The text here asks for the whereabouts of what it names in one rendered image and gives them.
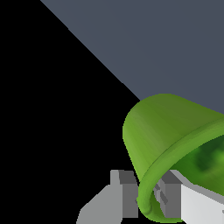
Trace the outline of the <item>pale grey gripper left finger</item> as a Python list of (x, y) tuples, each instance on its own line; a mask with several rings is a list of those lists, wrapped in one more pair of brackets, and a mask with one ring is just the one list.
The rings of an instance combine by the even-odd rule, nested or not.
[(122, 224), (138, 217), (138, 185), (133, 171), (112, 170), (106, 185), (81, 210), (76, 224)]

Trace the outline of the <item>green cup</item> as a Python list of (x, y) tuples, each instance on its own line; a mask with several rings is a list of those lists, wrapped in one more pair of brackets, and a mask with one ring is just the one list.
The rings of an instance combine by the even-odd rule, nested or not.
[(137, 103), (122, 126), (122, 139), (140, 182), (136, 202), (149, 220), (165, 218), (154, 187), (169, 170), (224, 196), (224, 115), (175, 94), (156, 94)]

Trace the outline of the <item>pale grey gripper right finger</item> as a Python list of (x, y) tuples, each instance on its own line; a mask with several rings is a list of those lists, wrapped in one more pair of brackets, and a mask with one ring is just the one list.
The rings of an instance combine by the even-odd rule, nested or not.
[(224, 196), (194, 185), (177, 170), (167, 171), (153, 191), (165, 218), (180, 218), (186, 224), (224, 224)]

